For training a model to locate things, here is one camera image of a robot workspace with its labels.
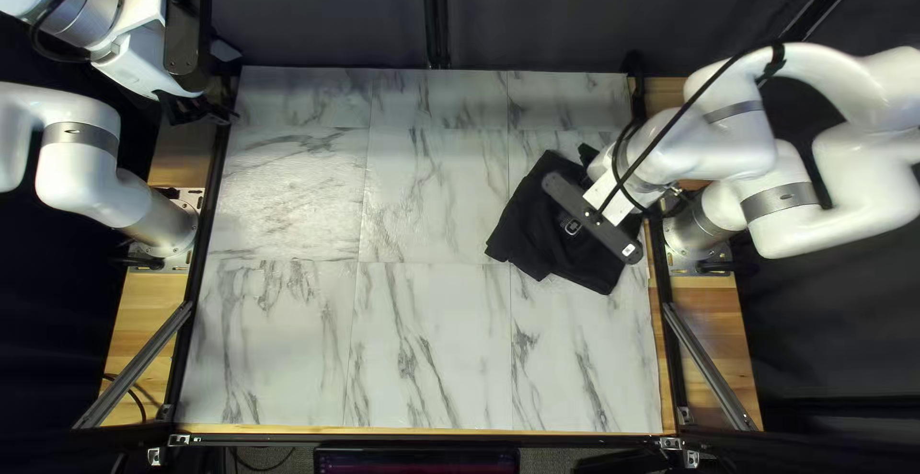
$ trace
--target silver joint ring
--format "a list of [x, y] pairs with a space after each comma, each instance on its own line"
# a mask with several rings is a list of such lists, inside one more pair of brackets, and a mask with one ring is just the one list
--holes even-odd
[[80, 122], [57, 122], [45, 128], [41, 146], [52, 143], [83, 143], [118, 158], [118, 137], [102, 127]]
[[715, 111], [710, 111], [707, 114], [703, 115], [703, 119], [707, 123], [716, 123], [721, 119], [725, 119], [729, 116], [741, 115], [742, 113], [749, 113], [751, 111], [763, 111], [764, 103], [760, 100], [747, 100], [744, 102], [739, 102], [737, 104], [726, 105]]
[[811, 181], [774, 186], [742, 200], [744, 218], [751, 222], [781, 209], [803, 204], [820, 204]]

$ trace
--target black garment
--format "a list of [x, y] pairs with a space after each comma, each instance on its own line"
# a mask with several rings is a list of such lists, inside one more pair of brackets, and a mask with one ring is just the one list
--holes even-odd
[[[625, 264], [587, 230], [572, 231], [577, 221], [540, 185], [544, 175], [554, 171], [575, 184], [591, 184], [583, 166], [547, 150], [501, 212], [499, 224], [486, 242], [486, 254], [511, 262], [534, 280], [553, 273], [609, 294]], [[635, 238], [641, 223], [640, 216], [629, 215], [619, 227]]]

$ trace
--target marble table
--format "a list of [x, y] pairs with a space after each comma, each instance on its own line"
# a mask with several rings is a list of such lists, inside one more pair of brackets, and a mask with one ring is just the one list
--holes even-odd
[[648, 269], [609, 296], [483, 253], [623, 75], [244, 68], [178, 421], [661, 433]]

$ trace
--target black curtain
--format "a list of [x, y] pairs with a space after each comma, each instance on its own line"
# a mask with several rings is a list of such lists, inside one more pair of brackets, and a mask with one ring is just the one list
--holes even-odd
[[[121, 115], [120, 166], [146, 177], [159, 107], [123, 92], [88, 64], [60, 64], [29, 46], [26, 25], [0, 15], [0, 81], [77, 92]], [[0, 194], [5, 252], [0, 281], [0, 399], [4, 431], [67, 429], [96, 398], [121, 296], [125, 237], [86, 217], [52, 209], [35, 195], [40, 134], [29, 168], [12, 192]]]

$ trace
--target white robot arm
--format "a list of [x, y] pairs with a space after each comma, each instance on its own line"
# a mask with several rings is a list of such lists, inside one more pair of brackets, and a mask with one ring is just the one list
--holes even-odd
[[121, 120], [115, 109], [71, 92], [0, 82], [0, 193], [22, 181], [33, 129], [44, 130], [35, 191], [64, 209], [120, 230], [151, 256], [185, 252], [194, 216], [117, 167]]
[[[774, 139], [756, 79], [771, 48], [737, 60], [704, 91], [627, 178], [645, 206], [680, 178], [709, 179], [694, 205], [664, 221], [665, 238], [683, 256], [705, 258], [714, 244], [751, 231], [758, 252], [794, 256], [884, 233], [920, 215], [920, 50], [898, 47], [855, 58], [809, 43], [785, 45], [777, 76], [809, 83], [846, 119], [822, 132], [812, 151], [834, 203], [823, 209], [793, 146]], [[687, 80], [689, 98], [724, 63]], [[620, 151], [622, 174], [661, 132], [676, 109], [653, 116]], [[584, 198], [595, 208], [613, 190], [613, 145], [589, 166], [594, 186]], [[604, 217], [619, 223], [633, 209], [617, 193]]]
[[[0, 0], [0, 11], [35, 23], [51, 0]], [[89, 52], [93, 67], [147, 98], [196, 97], [163, 67], [166, 0], [63, 0], [41, 30]]]

